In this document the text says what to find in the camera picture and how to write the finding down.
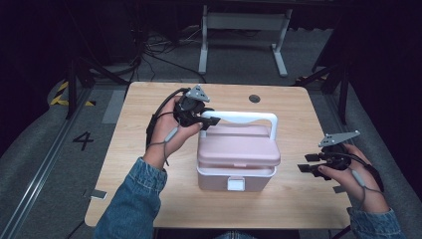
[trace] gray carpet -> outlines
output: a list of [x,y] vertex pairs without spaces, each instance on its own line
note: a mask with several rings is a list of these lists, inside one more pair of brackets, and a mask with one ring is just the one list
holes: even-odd
[[[207,74],[209,84],[289,86],[297,77],[310,75],[330,31],[289,31],[282,48],[287,78],[280,78],[270,45],[277,39],[273,32],[255,33],[219,31],[210,34]],[[196,71],[200,44],[191,42],[157,57]],[[121,69],[125,64],[109,67]],[[134,81],[202,82],[201,77],[165,62],[144,56]],[[49,102],[60,83],[51,91]],[[347,101],[347,125],[342,125],[335,112],[337,92],[325,96],[320,83],[307,86],[324,132],[335,133],[358,129],[361,136],[353,142],[360,147],[379,169],[386,187],[386,198],[399,218],[408,238],[422,235],[422,204],[409,186],[382,138],[378,135],[358,98],[350,88]],[[16,238],[66,238],[84,220],[89,199],[87,190],[95,187],[107,147],[123,102],[125,88],[109,80],[99,80],[90,94],[94,107],[82,107],[75,119],[50,175],[37,200],[30,207]],[[51,106],[34,121],[0,159],[0,228],[5,228],[32,178],[36,174],[61,126],[65,123],[67,107]],[[93,142],[84,150],[74,138],[90,133]],[[328,238],[327,230],[301,230],[301,238]],[[72,238],[91,238],[93,228],[85,224]],[[354,238],[351,233],[343,238]]]

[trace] person's right hand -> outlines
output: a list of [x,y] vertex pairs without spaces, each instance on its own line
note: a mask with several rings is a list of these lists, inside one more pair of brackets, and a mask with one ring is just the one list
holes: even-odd
[[[348,153],[354,154],[370,164],[370,161],[356,146],[351,144],[344,144],[344,146]],[[335,170],[327,166],[320,166],[318,170],[322,174],[336,180],[349,195],[361,201],[362,210],[367,212],[387,212],[390,210],[384,196],[380,192],[376,192],[380,191],[380,189],[372,174],[361,163],[352,160],[350,167],[346,170]],[[360,186],[351,174],[351,170],[355,170],[360,175],[367,188],[376,191]]]

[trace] jacket sleeve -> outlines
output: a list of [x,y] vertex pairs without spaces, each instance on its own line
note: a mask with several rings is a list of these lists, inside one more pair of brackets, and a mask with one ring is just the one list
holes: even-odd
[[165,171],[139,158],[97,224],[94,238],[152,238],[166,181]]
[[350,215],[350,227],[360,239],[401,239],[406,238],[400,229],[393,209],[385,213],[368,213],[347,208]]

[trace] person's left hand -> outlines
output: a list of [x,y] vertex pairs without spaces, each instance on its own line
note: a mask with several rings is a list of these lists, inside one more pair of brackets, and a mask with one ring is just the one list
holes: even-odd
[[[150,147],[143,156],[145,162],[158,169],[163,168],[166,160],[165,157],[168,157],[171,153],[177,151],[187,138],[196,134],[201,129],[200,123],[195,123],[189,127],[183,127],[174,119],[174,107],[179,100],[180,97],[172,98],[161,110],[161,117],[158,118],[155,125]],[[177,127],[178,130],[174,137],[167,143],[161,143],[164,142],[175,127]]]

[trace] pink storage box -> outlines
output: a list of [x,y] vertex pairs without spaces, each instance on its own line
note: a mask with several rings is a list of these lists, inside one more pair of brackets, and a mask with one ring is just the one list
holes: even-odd
[[[267,113],[205,112],[204,118],[227,121],[201,130],[198,184],[204,190],[261,191],[277,172],[277,117]],[[269,120],[271,128],[251,124]]]

